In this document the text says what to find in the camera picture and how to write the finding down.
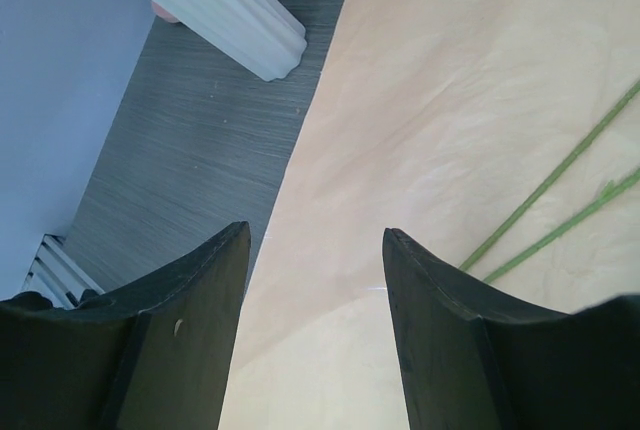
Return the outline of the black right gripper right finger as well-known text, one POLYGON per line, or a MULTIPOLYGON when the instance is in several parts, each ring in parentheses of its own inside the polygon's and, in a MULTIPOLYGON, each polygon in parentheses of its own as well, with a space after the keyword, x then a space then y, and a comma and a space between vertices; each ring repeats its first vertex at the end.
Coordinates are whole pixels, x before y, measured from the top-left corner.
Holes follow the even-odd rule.
POLYGON ((635 429, 639 299, 574 314, 503 293, 399 229, 383 266, 413 429, 635 429))

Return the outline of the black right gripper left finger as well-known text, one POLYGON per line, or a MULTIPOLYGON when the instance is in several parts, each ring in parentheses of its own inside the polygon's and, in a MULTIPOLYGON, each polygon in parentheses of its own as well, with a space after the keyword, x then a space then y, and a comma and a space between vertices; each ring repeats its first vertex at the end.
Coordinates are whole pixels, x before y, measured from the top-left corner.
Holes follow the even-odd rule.
POLYGON ((35 291, 1 304, 5 429, 214 429, 244 298, 250 228, 72 309, 35 291))

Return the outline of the pink flower stems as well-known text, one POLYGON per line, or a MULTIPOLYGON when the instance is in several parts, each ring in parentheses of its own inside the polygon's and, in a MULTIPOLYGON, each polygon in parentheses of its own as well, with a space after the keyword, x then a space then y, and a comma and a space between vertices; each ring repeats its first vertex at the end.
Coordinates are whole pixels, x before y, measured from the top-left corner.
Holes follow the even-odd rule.
MULTIPOLYGON (((515 223, 536 203, 570 168, 570 166, 595 142, 595 140, 612 124, 624 109, 639 94, 639 81, 636 81, 599 120, 599 122, 576 144, 570 153, 553 169, 553 171, 535 188, 535 190, 509 215, 509 217, 459 266, 462 272, 468 272, 484 255, 510 230, 515 223)), ((639 183, 639 168, 634 169, 619 181, 609 181, 598 196, 575 215, 568 218, 545 236, 520 251, 513 258, 497 267, 485 276, 484 283, 493 283, 543 248, 559 239, 571 229, 582 223, 605 205, 639 183)))

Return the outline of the orange wrapping paper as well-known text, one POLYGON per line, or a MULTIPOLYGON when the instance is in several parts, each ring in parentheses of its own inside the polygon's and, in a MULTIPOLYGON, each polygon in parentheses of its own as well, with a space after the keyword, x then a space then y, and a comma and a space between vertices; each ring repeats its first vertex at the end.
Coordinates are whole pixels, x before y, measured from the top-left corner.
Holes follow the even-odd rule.
POLYGON ((407 428, 384 231, 461 264, 638 78, 639 0, 345 0, 221 427, 407 428))

